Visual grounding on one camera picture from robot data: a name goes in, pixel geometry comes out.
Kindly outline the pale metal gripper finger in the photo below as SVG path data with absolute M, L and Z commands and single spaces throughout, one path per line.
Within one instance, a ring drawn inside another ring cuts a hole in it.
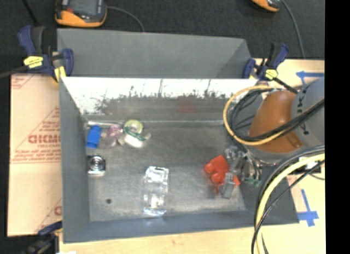
M 242 152 L 237 146 L 229 146 L 224 149 L 224 157 L 229 167 L 236 168 L 242 160 Z
M 221 197 L 230 199 L 234 188 L 237 186 L 237 177 L 234 173 L 228 172 L 225 175 L 224 182 L 220 187 Z

